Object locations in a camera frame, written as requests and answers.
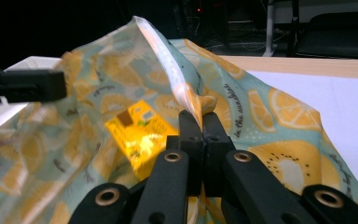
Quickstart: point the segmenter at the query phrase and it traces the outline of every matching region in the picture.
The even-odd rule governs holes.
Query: fabric bag
[[[0,223],[67,223],[94,187],[132,187],[150,174],[161,136],[177,132],[184,109],[200,127],[202,114],[215,112],[236,148],[291,191],[323,184],[358,203],[358,182],[316,110],[187,39],[168,41],[145,19],[66,52],[55,69],[68,96],[28,104],[0,127]],[[164,132],[142,129],[133,145],[120,143],[112,120],[128,111],[145,127],[137,109],[158,115]],[[191,199],[188,211],[188,223],[225,222],[219,198]]]

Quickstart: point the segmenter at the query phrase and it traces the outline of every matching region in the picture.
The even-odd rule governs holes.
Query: white surface
[[[47,57],[29,57],[23,61],[13,64],[7,70],[13,69],[49,69],[52,68],[60,59]],[[17,112],[22,110],[27,103],[8,104],[4,97],[1,97],[0,104],[0,126],[8,119],[13,117]]]
[[[358,180],[358,78],[249,72],[317,109],[327,135]]]

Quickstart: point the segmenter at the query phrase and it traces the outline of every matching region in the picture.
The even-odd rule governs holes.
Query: yellow label
[[[167,135],[177,135],[177,130],[143,100],[107,121],[105,126],[141,180],[150,175],[157,155],[165,149]]]

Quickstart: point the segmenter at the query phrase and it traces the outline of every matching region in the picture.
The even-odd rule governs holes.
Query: lemon slice print
[[[300,141],[278,141],[249,147],[267,168],[291,191],[301,194],[308,185],[320,184],[321,157],[312,144]]]
[[[20,206],[21,223],[31,223],[42,213],[46,206],[61,192],[62,182],[38,181],[28,192]]]
[[[98,55],[98,53],[94,53],[94,55],[92,55],[88,60],[88,66],[89,66],[88,79],[91,81],[96,81],[99,79],[99,76],[98,76],[99,74],[97,73],[97,71],[98,71],[97,61],[98,61],[99,57],[100,57],[100,55]]]
[[[21,141],[21,155],[28,171],[36,171],[42,165],[45,154],[42,138],[38,134],[27,136]]]
[[[74,87],[76,90],[76,98],[78,100],[85,99],[92,91],[94,91],[94,87],[90,84],[89,81],[85,79],[77,80],[74,83]]]
[[[116,153],[114,138],[109,138],[92,159],[92,167],[106,180],[114,168]]]
[[[158,95],[155,100],[155,105],[158,113],[162,117],[168,117],[171,119],[177,119],[179,112],[184,110],[184,108],[176,101],[175,97],[168,94]]]
[[[69,219],[71,218],[71,214],[69,213],[68,206],[65,202],[57,203],[53,216],[49,223],[68,223]]]
[[[21,195],[28,171],[22,163],[15,163],[0,181],[0,191],[7,195]]]
[[[341,180],[336,167],[333,163],[325,156],[321,157],[322,165],[322,184],[329,186],[333,189],[340,190]]]
[[[97,131],[95,129],[95,124],[91,123],[90,117],[85,114],[81,116],[80,120],[83,129],[83,136],[87,139],[95,139],[97,137]]]
[[[237,65],[230,63],[230,62],[222,59],[221,57],[213,54],[209,50],[201,48],[187,39],[185,39],[185,44],[188,48],[190,48],[193,51],[195,51],[196,53],[198,53],[199,56],[209,59],[209,60],[213,60],[216,63],[218,63],[221,67],[223,67],[223,69],[225,69],[235,79],[241,79],[243,76],[245,76],[244,70],[240,69]]]
[[[81,131],[81,119],[75,119],[63,150],[65,160],[76,168],[86,165],[91,156],[90,152],[81,146]]]
[[[142,79],[137,75],[136,69],[130,66],[130,60],[126,57],[105,55],[101,64],[101,71],[112,80],[124,86],[143,86]]]
[[[257,128],[265,133],[276,132],[272,116],[264,106],[257,90],[248,91],[248,97],[252,120]]]
[[[101,100],[101,112],[121,112],[133,105],[135,102],[128,99],[125,95],[117,93],[106,93]]]
[[[82,69],[83,53],[79,50],[65,52],[62,55],[62,60],[56,64],[56,70],[62,70],[65,73],[65,81],[67,85],[68,96],[72,94],[71,86]]]
[[[146,75],[150,81],[158,85],[170,85],[167,74],[163,70],[153,70],[151,73]]]
[[[214,63],[201,63],[197,70],[202,76],[206,85],[209,83],[216,83],[216,80],[220,78],[220,69],[216,69],[217,66]]]
[[[282,126],[314,131],[322,129],[319,112],[309,105],[277,89],[271,89],[268,98],[272,113]]]
[[[54,105],[42,105],[40,103],[32,103],[27,105],[21,111],[19,123],[37,122],[46,125],[58,125],[62,120],[57,107]]]
[[[205,95],[211,95],[216,98],[216,108],[214,109],[214,113],[222,122],[223,128],[225,129],[226,133],[231,130],[232,127],[232,118],[231,118],[231,111],[228,104],[228,101],[217,91],[212,91],[209,88],[205,87],[204,90]]]
[[[0,145],[0,156],[13,162],[21,160],[19,151],[11,144]]]

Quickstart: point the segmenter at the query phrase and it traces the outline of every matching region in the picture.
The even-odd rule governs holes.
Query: black clamp
[[[286,189],[257,156],[237,150],[215,113],[203,117],[203,132],[191,114],[179,114],[179,135],[151,175],[127,189],[106,183],[90,191],[69,223],[186,223],[187,197],[221,197],[227,223],[358,223],[358,204],[336,189]]]
[[[49,102],[66,96],[63,72],[51,70],[0,70],[0,97],[8,103]]]

